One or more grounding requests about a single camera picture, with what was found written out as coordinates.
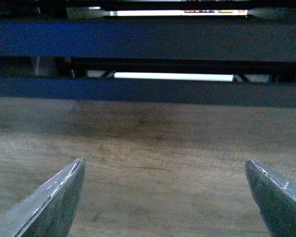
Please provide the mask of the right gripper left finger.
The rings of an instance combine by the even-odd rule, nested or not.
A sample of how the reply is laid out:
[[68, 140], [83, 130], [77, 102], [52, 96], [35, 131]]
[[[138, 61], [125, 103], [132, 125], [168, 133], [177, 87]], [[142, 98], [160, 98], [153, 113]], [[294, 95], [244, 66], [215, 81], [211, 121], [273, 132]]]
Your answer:
[[0, 237], [68, 236], [84, 178], [85, 160], [77, 158], [0, 215]]

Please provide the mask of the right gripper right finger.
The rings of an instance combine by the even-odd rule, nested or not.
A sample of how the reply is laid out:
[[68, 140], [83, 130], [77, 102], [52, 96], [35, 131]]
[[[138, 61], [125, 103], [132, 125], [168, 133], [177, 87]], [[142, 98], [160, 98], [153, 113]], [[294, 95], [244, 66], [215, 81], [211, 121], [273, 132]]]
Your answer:
[[252, 197], [272, 237], [296, 237], [296, 183], [253, 158], [245, 163]]

